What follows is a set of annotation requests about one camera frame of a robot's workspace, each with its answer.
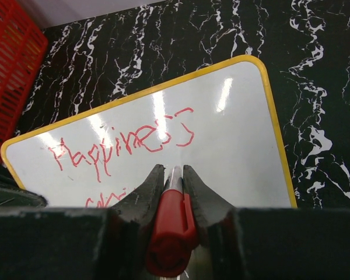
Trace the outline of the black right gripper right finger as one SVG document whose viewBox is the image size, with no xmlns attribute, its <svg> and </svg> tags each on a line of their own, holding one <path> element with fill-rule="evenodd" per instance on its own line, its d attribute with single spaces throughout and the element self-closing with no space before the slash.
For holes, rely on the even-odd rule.
<svg viewBox="0 0 350 280">
<path fill-rule="evenodd" d="M 238 208 L 189 165 L 183 183 L 214 279 L 350 279 L 350 210 Z"/>
</svg>

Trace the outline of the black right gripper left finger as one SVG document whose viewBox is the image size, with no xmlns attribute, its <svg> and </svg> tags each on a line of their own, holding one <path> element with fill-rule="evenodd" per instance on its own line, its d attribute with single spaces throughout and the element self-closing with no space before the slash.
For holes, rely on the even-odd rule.
<svg viewBox="0 0 350 280">
<path fill-rule="evenodd" d="M 150 279 L 144 258 L 164 170 L 154 166 L 108 208 L 0 206 L 0 279 Z"/>
</svg>

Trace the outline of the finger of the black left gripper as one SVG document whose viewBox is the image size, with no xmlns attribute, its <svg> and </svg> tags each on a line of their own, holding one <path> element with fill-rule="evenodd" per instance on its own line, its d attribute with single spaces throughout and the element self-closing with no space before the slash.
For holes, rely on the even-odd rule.
<svg viewBox="0 0 350 280">
<path fill-rule="evenodd" d="M 8 169 L 0 164 L 0 207 L 38 207 L 47 206 L 47 200 L 33 192 L 18 187 Z"/>
</svg>

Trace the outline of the red marker cap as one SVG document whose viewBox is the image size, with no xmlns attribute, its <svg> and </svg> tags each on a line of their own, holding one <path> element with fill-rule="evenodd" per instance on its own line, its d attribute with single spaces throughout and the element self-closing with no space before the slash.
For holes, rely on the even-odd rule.
<svg viewBox="0 0 350 280">
<path fill-rule="evenodd" d="M 159 277 L 176 277 L 187 268 L 198 244 L 190 196 L 166 190 L 161 195 L 146 250 L 146 269 Z"/>
</svg>

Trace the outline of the white red marker pen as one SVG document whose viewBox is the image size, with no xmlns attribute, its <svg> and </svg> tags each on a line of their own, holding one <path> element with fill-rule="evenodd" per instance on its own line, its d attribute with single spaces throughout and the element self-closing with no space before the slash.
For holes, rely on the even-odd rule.
<svg viewBox="0 0 350 280">
<path fill-rule="evenodd" d="M 163 191 L 175 190 L 183 193 L 183 170 L 180 166 L 174 166 L 165 182 Z"/>
</svg>

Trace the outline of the white board with orange frame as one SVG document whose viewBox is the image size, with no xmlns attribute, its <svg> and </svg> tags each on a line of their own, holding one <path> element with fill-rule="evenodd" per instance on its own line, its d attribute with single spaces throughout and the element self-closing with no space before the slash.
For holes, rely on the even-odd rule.
<svg viewBox="0 0 350 280">
<path fill-rule="evenodd" d="M 234 206 L 297 206 L 267 70 L 251 55 L 7 140 L 1 158 L 55 207 L 113 206 L 156 164 L 191 166 Z"/>
</svg>

